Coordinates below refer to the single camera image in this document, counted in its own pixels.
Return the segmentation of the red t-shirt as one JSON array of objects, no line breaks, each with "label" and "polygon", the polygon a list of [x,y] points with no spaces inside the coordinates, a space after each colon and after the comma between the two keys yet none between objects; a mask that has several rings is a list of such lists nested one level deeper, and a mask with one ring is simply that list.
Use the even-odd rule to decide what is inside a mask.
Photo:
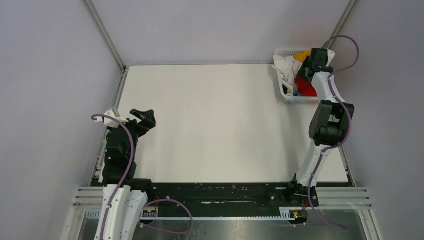
[{"label": "red t-shirt", "polygon": [[296,77],[295,83],[297,85],[297,91],[305,97],[317,97],[317,92],[311,83],[307,82],[303,78]]}]

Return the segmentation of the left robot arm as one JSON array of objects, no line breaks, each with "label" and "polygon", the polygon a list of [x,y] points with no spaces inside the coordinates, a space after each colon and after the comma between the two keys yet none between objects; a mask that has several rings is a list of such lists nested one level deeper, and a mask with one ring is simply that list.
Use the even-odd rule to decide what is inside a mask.
[{"label": "left robot arm", "polygon": [[143,206],[152,204],[155,192],[150,179],[136,179],[135,156],[139,138],[156,127],[154,110],[130,110],[134,119],[110,109],[91,119],[106,126],[102,169],[102,207],[95,239],[128,240],[135,232]]}]

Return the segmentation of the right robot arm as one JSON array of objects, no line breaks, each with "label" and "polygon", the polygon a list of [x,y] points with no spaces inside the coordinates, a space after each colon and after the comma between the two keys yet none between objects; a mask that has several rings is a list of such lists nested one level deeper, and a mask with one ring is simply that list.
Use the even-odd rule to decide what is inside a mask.
[{"label": "right robot arm", "polygon": [[341,97],[330,62],[328,49],[313,48],[300,69],[300,76],[315,89],[319,104],[309,125],[311,142],[305,160],[283,192],[296,207],[319,205],[313,199],[319,173],[331,151],[343,145],[351,131],[355,107]]}]

